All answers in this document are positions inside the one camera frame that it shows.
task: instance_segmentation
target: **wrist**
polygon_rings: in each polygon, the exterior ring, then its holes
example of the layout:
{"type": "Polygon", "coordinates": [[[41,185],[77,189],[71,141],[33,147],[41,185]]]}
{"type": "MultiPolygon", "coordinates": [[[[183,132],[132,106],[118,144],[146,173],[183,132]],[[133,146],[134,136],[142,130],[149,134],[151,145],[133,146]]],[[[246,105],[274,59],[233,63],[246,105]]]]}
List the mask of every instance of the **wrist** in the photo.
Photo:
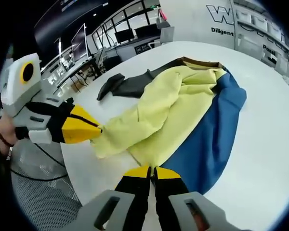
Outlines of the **wrist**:
{"type": "Polygon", "coordinates": [[[0,138],[0,152],[3,156],[7,156],[9,154],[10,147],[7,146],[0,138]]]}
{"type": "Polygon", "coordinates": [[[0,135],[2,136],[3,139],[5,139],[5,141],[7,141],[11,145],[15,145],[16,142],[18,141],[15,131],[6,131],[6,129],[4,129],[4,124],[2,123],[1,120],[0,120],[0,135]]]}

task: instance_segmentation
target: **crumpled fabric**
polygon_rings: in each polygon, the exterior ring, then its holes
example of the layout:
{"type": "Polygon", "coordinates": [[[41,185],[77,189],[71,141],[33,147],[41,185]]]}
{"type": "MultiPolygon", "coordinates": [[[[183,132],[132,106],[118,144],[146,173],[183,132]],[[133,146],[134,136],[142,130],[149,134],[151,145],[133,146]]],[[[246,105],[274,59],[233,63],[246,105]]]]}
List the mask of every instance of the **crumpled fabric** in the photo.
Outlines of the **crumpled fabric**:
{"type": "Polygon", "coordinates": [[[177,172],[190,192],[205,194],[228,162],[247,94],[231,73],[217,81],[217,95],[192,133],[161,166],[177,172]]]}
{"type": "Polygon", "coordinates": [[[128,150],[141,165],[162,165],[184,142],[211,106],[222,69],[173,67],[145,88],[138,104],[112,118],[93,139],[97,157],[128,150]]]}

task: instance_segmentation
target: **white table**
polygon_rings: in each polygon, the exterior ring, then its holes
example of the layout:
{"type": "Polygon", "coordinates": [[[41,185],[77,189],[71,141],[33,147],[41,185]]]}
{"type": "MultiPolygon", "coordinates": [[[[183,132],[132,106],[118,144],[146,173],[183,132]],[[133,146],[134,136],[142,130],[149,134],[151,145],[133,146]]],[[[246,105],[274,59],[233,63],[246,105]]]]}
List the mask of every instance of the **white table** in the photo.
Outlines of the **white table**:
{"type": "MultiPolygon", "coordinates": [[[[247,91],[229,161],[205,196],[222,208],[235,226],[267,230],[289,203],[289,86],[274,69],[228,48],[173,42],[108,71],[82,90],[76,103],[104,124],[137,103],[137,99],[113,97],[111,93],[98,102],[97,94],[108,78],[117,73],[133,77],[182,56],[222,63],[247,91]]],[[[115,188],[123,173],[137,166],[127,153],[98,160],[87,141],[61,146],[67,172],[83,205],[103,190],[115,188]]],[[[160,230],[152,203],[154,197],[149,200],[143,230],[160,230]]]]}

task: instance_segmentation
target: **red bracelet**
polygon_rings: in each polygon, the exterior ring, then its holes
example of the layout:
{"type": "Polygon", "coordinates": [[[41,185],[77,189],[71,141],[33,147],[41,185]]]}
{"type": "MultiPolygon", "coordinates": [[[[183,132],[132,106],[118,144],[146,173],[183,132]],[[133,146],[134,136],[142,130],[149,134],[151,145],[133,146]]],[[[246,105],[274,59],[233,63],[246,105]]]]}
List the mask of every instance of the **red bracelet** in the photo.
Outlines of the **red bracelet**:
{"type": "Polygon", "coordinates": [[[12,144],[10,144],[9,142],[7,142],[4,138],[3,138],[3,136],[1,135],[1,133],[0,133],[0,140],[6,145],[6,146],[8,146],[8,147],[14,147],[14,145],[12,145],[12,144]]]}

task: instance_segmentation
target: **logo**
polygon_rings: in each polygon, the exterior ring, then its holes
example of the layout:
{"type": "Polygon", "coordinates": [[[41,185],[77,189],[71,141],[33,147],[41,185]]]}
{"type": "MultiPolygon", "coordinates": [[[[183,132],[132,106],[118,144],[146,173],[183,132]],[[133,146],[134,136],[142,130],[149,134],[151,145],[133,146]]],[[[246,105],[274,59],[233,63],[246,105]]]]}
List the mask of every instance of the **logo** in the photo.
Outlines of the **logo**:
{"type": "Polygon", "coordinates": [[[235,24],[233,20],[233,11],[231,8],[227,10],[223,6],[218,6],[216,9],[215,6],[207,5],[207,9],[215,22],[217,23],[225,22],[229,25],[235,24]]]}
{"type": "Polygon", "coordinates": [[[221,35],[231,35],[231,36],[235,35],[233,32],[229,32],[229,31],[226,31],[226,30],[221,30],[219,28],[214,28],[214,27],[211,27],[211,31],[215,32],[215,33],[219,33],[221,35]]]}

